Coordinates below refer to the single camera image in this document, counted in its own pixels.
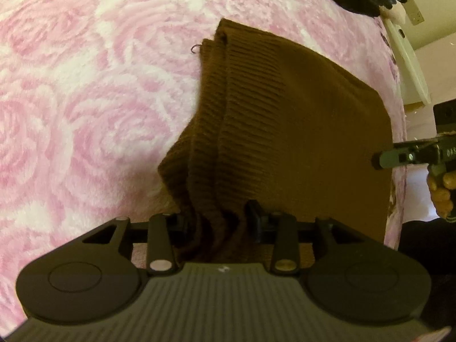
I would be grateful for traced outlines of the person's right hand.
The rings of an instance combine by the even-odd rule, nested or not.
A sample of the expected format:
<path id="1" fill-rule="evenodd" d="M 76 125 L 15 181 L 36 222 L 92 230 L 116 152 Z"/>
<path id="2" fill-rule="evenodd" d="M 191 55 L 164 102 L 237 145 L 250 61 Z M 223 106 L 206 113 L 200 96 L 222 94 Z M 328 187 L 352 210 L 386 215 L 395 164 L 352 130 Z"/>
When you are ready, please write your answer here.
<path id="1" fill-rule="evenodd" d="M 446 173 L 441 184 L 428 174 L 427 183 L 437 215 L 446 221 L 455 221 L 455 201 L 451 197 L 455 191 L 455 171 Z"/>

